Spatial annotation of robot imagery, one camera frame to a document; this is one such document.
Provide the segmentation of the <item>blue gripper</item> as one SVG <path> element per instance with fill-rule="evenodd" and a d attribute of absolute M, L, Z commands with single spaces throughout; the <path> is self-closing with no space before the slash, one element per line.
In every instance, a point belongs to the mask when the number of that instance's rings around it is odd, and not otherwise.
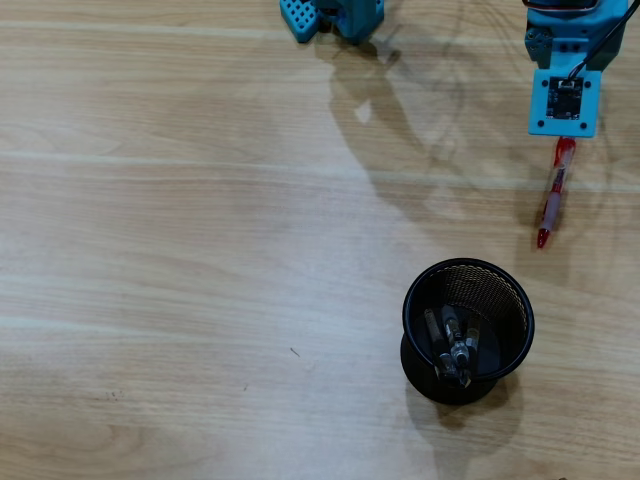
<path fill-rule="evenodd" d="M 524 45 L 540 69 L 582 61 L 621 20 L 627 7 L 529 8 Z"/>

